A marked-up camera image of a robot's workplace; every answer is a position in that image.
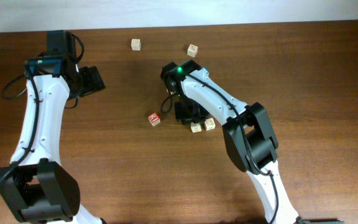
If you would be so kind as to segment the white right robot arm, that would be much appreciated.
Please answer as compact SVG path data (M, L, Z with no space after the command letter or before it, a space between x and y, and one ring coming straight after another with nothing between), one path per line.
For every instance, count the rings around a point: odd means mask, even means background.
M269 223L302 223L280 177L278 140L266 109L236 99L193 60L162 67L170 108L182 124L206 123L212 116L221 126L231 162L253 182Z

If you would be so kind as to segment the wooden block cluster bottom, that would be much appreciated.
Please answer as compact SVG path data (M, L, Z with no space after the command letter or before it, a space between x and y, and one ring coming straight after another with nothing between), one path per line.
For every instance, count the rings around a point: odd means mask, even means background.
M190 128L193 133L198 133L202 131L201 125L199 123L191 123Z

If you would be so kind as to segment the red letter block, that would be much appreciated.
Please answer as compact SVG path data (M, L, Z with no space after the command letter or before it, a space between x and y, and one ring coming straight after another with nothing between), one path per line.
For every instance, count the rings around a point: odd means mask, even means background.
M148 115L148 120L152 126L156 126L161 122L161 119L156 112Z

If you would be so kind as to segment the wooden block with swirl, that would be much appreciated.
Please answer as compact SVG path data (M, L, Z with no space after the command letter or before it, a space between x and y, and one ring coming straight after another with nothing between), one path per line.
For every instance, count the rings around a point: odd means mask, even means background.
M209 131L216 127L216 124L214 122L213 118L208 118L204 121L204 128L205 130Z

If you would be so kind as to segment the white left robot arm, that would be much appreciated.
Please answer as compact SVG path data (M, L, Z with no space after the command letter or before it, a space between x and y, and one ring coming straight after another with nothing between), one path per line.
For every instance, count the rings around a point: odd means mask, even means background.
M81 204L77 181L60 162L60 132L69 100L105 88L96 67L78 67L82 41L47 32L47 49L24 64L27 95L19 143L0 167L0 195L20 223L104 223Z

